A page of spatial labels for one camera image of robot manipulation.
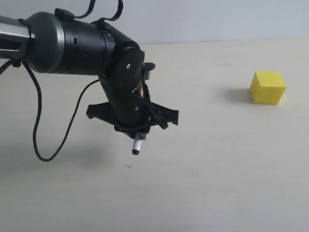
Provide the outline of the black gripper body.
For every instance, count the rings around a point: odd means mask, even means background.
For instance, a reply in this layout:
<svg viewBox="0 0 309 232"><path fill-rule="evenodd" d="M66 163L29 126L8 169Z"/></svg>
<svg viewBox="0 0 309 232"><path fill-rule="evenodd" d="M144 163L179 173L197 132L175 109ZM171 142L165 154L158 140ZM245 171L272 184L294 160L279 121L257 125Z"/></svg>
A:
<svg viewBox="0 0 309 232"><path fill-rule="evenodd" d="M121 123L108 102L89 105L86 115L89 119L97 118L113 125L114 130L121 133L132 130L148 134L153 126L160 126L165 130L168 127L168 123L178 125L179 111L166 108L154 102L151 105L151 108L146 107L143 109L143 117L139 122L132 125Z"/></svg>

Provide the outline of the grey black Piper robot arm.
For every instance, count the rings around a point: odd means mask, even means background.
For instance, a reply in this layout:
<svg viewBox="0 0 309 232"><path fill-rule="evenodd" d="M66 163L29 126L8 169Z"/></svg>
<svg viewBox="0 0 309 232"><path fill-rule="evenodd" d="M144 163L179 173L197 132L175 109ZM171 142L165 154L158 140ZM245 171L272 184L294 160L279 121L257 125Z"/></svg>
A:
<svg viewBox="0 0 309 232"><path fill-rule="evenodd" d="M145 62L135 41L102 20L78 21L61 9L27 19L2 16L0 56L25 61L38 73L97 76L108 101L90 105L87 116L130 138L148 134L152 126L178 124L177 110L150 99L145 82L155 64Z"/></svg>

